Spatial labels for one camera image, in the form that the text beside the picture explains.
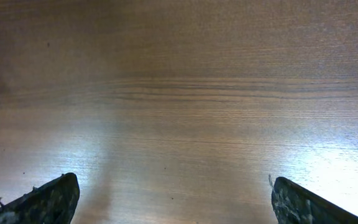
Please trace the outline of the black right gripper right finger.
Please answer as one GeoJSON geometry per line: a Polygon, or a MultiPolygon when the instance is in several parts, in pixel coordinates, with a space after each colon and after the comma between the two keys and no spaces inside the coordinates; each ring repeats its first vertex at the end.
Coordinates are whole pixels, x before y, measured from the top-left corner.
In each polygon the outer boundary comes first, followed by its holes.
{"type": "Polygon", "coordinates": [[[358,216],[285,177],[270,181],[279,224],[358,224],[358,216]]]}

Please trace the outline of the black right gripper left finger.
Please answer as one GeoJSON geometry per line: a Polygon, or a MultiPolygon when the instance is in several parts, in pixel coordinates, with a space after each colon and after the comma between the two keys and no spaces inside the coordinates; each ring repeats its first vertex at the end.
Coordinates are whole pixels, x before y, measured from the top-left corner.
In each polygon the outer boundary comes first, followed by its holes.
{"type": "Polygon", "coordinates": [[[79,199],[76,174],[62,174],[7,204],[0,199],[0,224],[70,224],[79,199]]]}

